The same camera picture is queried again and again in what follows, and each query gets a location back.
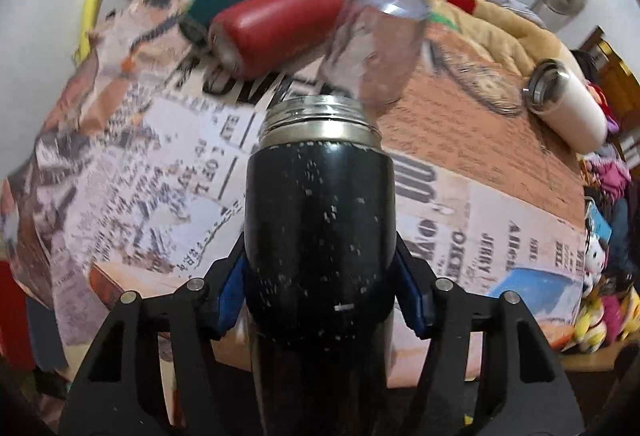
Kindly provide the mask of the black thermos bottle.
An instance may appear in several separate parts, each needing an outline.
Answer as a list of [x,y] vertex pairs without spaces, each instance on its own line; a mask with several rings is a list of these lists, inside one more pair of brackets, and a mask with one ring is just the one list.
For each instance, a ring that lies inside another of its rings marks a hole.
[[244,293],[268,435],[370,435],[394,306],[394,171],[347,97],[267,112],[246,172]]

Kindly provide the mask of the newspaper print tablecloth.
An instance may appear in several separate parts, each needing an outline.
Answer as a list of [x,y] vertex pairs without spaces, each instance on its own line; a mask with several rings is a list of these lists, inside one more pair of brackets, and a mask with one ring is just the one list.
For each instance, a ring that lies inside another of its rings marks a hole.
[[[175,290],[226,256],[244,216],[248,156],[267,107],[322,90],[317,60],[235,81],[176,25],[192,0],[133,0],[1,187],[1,252],[54,312],[70,370],[115,294]],[[502,31],[465,17],[427,27],[423,59],[378,119],[395,166],[397,227],[436,274],[473,293],[521,294],[553,347],[582,287],[582,180],[573,152],[518,101],[492,61]]]

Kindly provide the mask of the wooden headboard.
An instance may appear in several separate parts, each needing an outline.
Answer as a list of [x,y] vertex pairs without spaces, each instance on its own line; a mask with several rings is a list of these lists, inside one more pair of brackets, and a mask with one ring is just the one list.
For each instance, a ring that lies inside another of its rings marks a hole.
[[592,30],[582,46],[594,59],[599,86],[620,125],[614,144],[634,179],[639,178],[639,78],[605,39],[600,26]]

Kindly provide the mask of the clear glass cup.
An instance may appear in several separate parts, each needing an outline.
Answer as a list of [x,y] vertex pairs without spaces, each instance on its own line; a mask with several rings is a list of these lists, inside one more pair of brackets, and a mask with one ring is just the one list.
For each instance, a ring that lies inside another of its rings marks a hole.
[[371,108],[400,100],[419,61],[426,0],[345,0],[318,76]]

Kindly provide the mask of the red cup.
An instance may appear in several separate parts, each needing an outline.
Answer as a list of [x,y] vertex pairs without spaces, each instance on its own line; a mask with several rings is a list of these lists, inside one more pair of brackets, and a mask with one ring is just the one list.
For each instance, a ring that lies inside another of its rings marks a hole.
[[210,22],[207,43],[236,78],[255,79],[324,43],[344,0],[244,0]]

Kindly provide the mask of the white thermos cup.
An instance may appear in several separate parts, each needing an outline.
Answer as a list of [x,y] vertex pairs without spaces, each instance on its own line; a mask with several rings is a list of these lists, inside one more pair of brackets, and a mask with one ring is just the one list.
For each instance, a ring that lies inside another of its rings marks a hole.
[[527,109],[577,153],[585,155],[605,143],[608,121],[604,112],[585,83],[561,60],[540,62],[522,94]]

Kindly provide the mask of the white cow plush toy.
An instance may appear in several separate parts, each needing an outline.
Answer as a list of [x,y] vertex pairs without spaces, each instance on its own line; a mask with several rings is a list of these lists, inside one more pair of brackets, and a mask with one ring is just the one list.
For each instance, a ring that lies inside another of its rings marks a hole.
[[597,234],[590,234],[585,248],[584,263],[585,274],[582,284],[582,296],[588,297],[599,283],[602,273],[605,270],[606,259],[608,258],[608,245],[606,241]]

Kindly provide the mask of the red box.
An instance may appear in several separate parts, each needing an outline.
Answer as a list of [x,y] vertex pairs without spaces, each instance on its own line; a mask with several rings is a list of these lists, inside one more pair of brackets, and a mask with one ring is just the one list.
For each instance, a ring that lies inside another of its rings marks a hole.
[[13,368],[20,371],[35,368],[25,293],[14,281],[6,261],[0,263],[0,347],[1,355]]

